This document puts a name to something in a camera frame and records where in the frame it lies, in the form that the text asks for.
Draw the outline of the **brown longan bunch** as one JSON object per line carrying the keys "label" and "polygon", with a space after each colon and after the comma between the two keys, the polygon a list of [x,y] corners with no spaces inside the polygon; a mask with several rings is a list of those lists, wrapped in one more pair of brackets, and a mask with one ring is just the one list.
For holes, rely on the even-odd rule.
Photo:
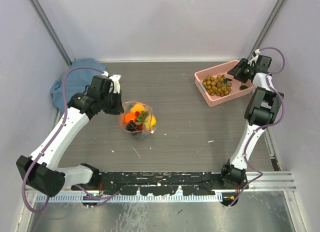
{"label": "brown longan bunch", "polygon": [[225,75],[208,76],[202,81],[202,85],[210,96],[224,97],[232,91],[232,79],[225,77]]}

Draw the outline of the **orange persimmon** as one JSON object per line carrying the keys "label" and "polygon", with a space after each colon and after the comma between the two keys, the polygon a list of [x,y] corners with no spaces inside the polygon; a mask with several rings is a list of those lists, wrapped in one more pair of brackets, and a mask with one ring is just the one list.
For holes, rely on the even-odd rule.
{"label": "orange persimmon", "polygon": [[126,113],[126,114],[124,115],[124,122],[125,122],[126,124],[129,124],[130,121],[133,121],[133,122],[134,122],[136,118],[137,118],[137,116],[136,116],[135,113],[129,112],[129,113]]}

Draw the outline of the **orange-yellow peach fruit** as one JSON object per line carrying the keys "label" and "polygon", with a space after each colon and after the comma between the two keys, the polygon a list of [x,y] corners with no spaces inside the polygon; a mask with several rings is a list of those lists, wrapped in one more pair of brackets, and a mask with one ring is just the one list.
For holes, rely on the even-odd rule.
{"label": "orange-yellow peach fruit", "polygon": [[131,113],[146,111],[145,106],[141,103],[136,103],[130,110]]}

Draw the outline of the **clear zip top bag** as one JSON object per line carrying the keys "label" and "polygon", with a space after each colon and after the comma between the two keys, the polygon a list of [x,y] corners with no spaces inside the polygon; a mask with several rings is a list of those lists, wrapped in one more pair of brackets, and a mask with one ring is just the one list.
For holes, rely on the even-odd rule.
{"label": "clear zip top bag", "polygon": [[123,102],[124,113],[118,117],[121,128],[135,139],[155,133],[157,119],[152,108],[141,101]]}

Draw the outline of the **dark grape bunch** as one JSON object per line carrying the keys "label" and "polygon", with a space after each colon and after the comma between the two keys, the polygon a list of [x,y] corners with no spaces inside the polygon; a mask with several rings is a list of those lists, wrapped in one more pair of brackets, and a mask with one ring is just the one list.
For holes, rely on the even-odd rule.
{"label": "dark grape bunch", "polygon": [[142,125],[137,125],[133,120],[130,120],[129,123],[126,125],[125,129],[129,132],[141,132],[143,130]]}

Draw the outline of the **yellow round fruit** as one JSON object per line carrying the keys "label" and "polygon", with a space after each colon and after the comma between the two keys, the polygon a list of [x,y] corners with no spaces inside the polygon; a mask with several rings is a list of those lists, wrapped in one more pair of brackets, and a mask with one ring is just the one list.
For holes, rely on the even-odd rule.
{"label": "yellow round fruit", "polygon": [[157,125],[157,120],[154,115],[149,115],[145,120],[145,127],[147,129],[153,129]]}

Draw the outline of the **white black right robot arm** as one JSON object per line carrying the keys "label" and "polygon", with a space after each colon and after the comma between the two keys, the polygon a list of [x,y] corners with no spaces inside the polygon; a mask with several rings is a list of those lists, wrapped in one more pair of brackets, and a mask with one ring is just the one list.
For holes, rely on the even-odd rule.
{"label": "white black right robot arm", "polygon": [[240,186],[246,179],[249,158],[265,129],[280,122],[279,111],[284,112],[284,94],[278,92],[269,73],[272,58],[255,54],[252,59],[242,58],[227,73],[242,83],[251,81],[255,90],[244,113],[245,129],[237,149],[221,168],[219,183],[225,189]]}

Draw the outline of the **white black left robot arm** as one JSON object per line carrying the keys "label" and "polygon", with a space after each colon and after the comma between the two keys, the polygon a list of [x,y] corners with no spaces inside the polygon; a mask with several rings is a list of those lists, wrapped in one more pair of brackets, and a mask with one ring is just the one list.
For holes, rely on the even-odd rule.
{"label": "white black left robot arm", "polygon": [[96,75],[85,93],[74,94],[67,111],[45,141],[29,157],[20,156],[16,162],[21,178],[38,192],[52,198],[63,188],[84,185],[95,190],[100,185],[99,170],[82,163],[76,167],[59,168],[60,160],[78,132],[99,112],[120,115],[120,75]]}

